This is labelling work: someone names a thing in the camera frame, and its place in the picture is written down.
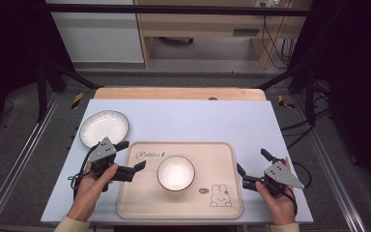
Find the aluminum rail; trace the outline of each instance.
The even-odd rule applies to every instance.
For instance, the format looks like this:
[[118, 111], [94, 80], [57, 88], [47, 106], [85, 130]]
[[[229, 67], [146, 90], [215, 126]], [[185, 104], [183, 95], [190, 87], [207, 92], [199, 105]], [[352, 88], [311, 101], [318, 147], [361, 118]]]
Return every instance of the aluminum rail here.
[[20, 7], [27, 11], [49, 11], [57, 13], [269, 15], [269, 16], [313, 16], [332, 14], [332, 12], [329, 11], [312, 9], [219, 7], [219, 6], [21, 4]]
[[4, 209], [6, 203], [8, 202], [14, 190], [14, 187], [16, 186], [17, 181], [19, 180], [23, 170], [26, 167], [26, 164], [28, 163], [28, 160], [31, 158], [33, 151], [35, 150], [39, 140], [41, 139], [41, 136], [50, 120], [50, 117], [54, 112], [54, 109], [60, 97], [61, 97], [60, 93], [52, 94], [51, 101], [47, 106], [48, 110], [46, 114], [44, 115], [43, 119], [36, 124], [34, 130], [29, 136], [29, 139], [27, 140], [16, 162], [14, 163], [12, 170], [8, 174], [7, 179], [0, 188], [0, 214], [2, 213], [2, 210]]
[[[300, 97], [294, 96], [293, 97], [295, 105], [299, 107], [299, 112], [302, 119], [306, 119], [304, 113], [304, 105]], [[365, 232], [366, 228], [363, 224], [362, 219], [357, 212], [357, 208], [354, 205], [354, 202], [351, 199], [346, 187], [344, 186], [342, 180], [339, 177], [339, 174], [336, 172], [330, 158], [328, 156], [327, 151], [319, 137], [316, 129], [313, 129], [311, 132], [311, 140], [315, 146], [315, 150], [317, 152], [318, 160], [327, 176], [328, 183], [330, 184], [330, 188], [333, 192], [333, 195], [336, 198], [336, 201], [342, 211], [343, 216], [345, 217], [346, 222], [352, 232]]]

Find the white table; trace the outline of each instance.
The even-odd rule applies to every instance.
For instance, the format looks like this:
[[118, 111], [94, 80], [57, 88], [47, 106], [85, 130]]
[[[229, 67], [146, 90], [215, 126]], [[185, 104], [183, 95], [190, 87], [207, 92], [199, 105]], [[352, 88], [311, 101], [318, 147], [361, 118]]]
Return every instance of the white table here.
[[[125, 140], [227, 142], [235, 152], [236, 161], [248, 175], [261, 177], [271, 163], [260, 154], [267, 149], [278, 158], [290, 156], [286, 149], [271, 103], [269, 101], [195, 101], [195, 100], [91, 100], [81, 124], [104, 110], [124, 113], [130, 129]], [[58, 223], [72, 204], [68, 177], [78, 172], [88, 152], [78, 136], [74, 139], [59, 179], [49, 198], [42, 222]], [[117, 154], [115, 161], [126, 163], [127, 150]], [[114, 182], [100, 196], [90, 221], [96, 224], [255, 224], [270, 222], [267, 205], [254, 191], [242, 189], [243, 213], [235, 219], [168, 220], [124, 219], [117, 213], [120, 183]], [[297, 222], [313, 222], [302, 190], [295, 188], [299, 207]]]

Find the white wall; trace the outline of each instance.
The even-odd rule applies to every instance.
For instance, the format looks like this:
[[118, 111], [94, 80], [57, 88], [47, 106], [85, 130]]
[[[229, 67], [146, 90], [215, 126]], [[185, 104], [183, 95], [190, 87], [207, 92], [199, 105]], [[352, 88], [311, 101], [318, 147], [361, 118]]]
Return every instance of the white wall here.
[[[132, 5], [132, 0], [46, 0]], [[73, 62], [143, 63], [135, 14], [52, 13]]]

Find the white plate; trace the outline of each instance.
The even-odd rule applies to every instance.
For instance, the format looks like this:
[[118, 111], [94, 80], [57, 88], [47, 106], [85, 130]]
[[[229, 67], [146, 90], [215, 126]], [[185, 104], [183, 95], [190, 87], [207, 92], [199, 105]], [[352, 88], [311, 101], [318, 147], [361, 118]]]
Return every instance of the white plate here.
[[92, 115], [80, 129], [80, 140], [87, 147], [93, 147], [106, 136], [117, 144], [128, 134], [128, 118], [117, 111], [106, 110]]

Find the white bowl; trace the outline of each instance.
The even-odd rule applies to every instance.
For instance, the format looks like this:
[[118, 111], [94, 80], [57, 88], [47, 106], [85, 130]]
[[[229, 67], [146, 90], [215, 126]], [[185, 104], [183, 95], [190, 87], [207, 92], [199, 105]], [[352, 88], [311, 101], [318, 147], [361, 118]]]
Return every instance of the white bowl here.
[[194, 180], [194, 166], [184, 157], [170, 157], [165, 159], [157, 170], [160, 184], [169, 190], [183, 190]]

